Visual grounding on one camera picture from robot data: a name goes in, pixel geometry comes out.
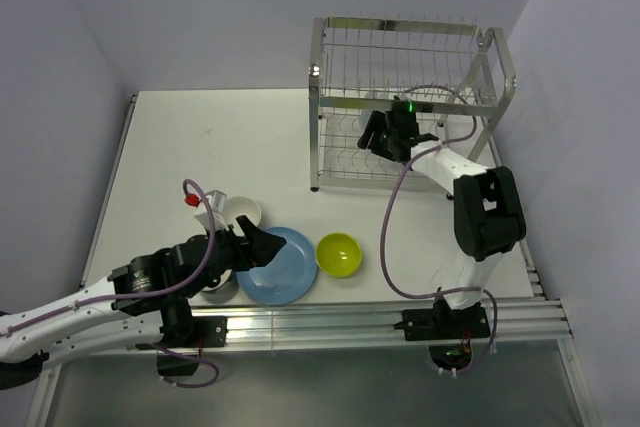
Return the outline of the white ceramic bowl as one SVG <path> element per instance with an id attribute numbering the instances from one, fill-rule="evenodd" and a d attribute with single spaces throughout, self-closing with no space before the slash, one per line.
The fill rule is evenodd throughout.
<path id="1" fill-rule="evenodd" d="M 224 204 L 222 216 L 227 225 L 232 225 L 236 232 L 241 230 L 237 222 L 240 216 L 246 216 L 253 225 L 258 227 L 262 220 L 262 210 L 260 205 L 249 197 L 228 197 Z"/>

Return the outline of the lime green bowl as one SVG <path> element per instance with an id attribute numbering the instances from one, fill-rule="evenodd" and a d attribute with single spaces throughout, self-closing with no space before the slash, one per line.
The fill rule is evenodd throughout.
<path id="1" fill-rule="evenodd" d="M 359 243 L 345 233 L 331 233 L 323 237 L 316 246 L 315 256 L 318 267 L 336 278 L 351 276 L 362 262 Z"/>

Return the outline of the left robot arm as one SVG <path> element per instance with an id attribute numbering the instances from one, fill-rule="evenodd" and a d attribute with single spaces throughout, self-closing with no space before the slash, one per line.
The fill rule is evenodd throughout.
<path id="1" fill-rule="evenodd" d="M 189 301 L 226 272 L 267 266 L 283 237 L 241 219 L 134 258 L 108 276 L 43 307 L 1 316 L 1 387 L 26 385 L 67 360 L 125 344 L 181 348 L 195 338 Z"/>

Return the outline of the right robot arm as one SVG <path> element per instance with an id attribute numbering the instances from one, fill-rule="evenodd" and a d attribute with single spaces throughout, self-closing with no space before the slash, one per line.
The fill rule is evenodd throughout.
<path id="1" fill-rule="evenodd" d="M 421 133 L 412 100 L 396 96 L 388 111 L 367 116 L 358 147 L 402 166 L 383 216 L 379 258 L 383 277 L 396 294 L 413 300 L 442 298 L 446 304 L 433 312 L 435 330 L 452 337 L 468 321 L 465 309 L 488 294 L 486 284 L 502 257 L 526 235 L 526 222 L 516 182 L 504 166 L 489 168 L 450 148 L 474 136 L 478 127 L 461 137 L 441 140 Z M 440 290 L 411 294 L 393 282 L 386 261 L 386 238 L 400 187 L 411 172 L 434 181 L 453 198 L 453 232 L 459 252 Z"/>

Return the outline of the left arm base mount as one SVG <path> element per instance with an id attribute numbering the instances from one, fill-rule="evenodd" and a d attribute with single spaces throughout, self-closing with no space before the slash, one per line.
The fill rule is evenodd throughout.
<path id="1" fill-rule="evenodd" d="M 181 388 L 210 385 L 218 379 L 220 371 L 215 364 L 204 359 L 204 351 L 225 346 L 227 327 L 226 316 L 195 317 L 193 327 L 188 333 L 154 344 L 140 344 L 138 349 L 156 352 L 156 371 L 162 381 Z M 210 381 L 201 384 L 186 382 L 204 366 L 213 370 L 213 378 Z"/>

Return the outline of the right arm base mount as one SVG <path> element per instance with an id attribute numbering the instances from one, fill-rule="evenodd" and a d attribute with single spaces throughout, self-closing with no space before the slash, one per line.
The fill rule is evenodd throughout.
<path id="1" fill-rule="evenodd" d="M 407 342 L 449 341 L 430 347 L 429 355 L 437 368 L 451 372 L 471 364 L 473 340 L 490 337 L 486 310 L 480 303 L 452 310 L 445 300 L 436 300 L 428 309 L 403 310 L 393 329 L 402 331 Z"/>

